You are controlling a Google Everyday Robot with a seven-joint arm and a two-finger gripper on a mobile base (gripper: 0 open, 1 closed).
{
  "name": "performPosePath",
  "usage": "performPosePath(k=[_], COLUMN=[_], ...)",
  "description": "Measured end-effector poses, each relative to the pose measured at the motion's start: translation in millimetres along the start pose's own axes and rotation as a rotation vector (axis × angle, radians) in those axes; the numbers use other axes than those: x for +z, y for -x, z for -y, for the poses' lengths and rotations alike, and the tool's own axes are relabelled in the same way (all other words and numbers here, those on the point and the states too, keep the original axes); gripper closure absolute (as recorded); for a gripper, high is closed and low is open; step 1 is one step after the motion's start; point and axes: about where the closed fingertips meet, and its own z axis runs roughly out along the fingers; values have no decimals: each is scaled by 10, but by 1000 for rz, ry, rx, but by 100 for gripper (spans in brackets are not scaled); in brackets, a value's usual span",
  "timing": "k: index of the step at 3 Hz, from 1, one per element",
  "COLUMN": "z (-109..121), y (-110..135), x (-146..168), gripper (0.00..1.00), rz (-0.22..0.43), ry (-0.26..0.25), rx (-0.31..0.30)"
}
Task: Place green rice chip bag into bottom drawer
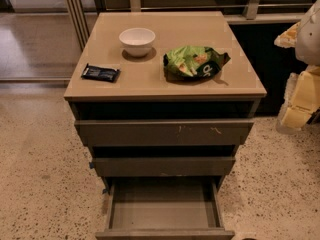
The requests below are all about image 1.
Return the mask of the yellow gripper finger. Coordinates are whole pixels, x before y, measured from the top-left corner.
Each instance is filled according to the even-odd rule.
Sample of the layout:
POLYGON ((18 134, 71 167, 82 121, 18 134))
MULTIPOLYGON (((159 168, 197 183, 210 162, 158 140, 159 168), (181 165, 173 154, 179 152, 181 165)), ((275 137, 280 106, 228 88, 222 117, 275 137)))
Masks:
POLYGON ((319 108, 320 67, 308 66, 300 74, 291 73, 280 110, 280 124, 300 129, 319 108))
POLYGON ((274 44, 281 48, 294 48, 297 41, 297 30, 300 23, 297 22, 278 35, 274 40, 274 44))

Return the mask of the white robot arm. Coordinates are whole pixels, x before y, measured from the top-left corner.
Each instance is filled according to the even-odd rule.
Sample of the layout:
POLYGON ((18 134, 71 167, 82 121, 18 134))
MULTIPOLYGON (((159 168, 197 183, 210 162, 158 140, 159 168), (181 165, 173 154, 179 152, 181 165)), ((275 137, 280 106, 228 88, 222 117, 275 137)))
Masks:
POLYGON ((296 59, 307 65, 300 74, 290 74, 277 118, 277 130, 291 134, 300 131, 320 108, 320 0, 274 44, 293 48, 296 59))

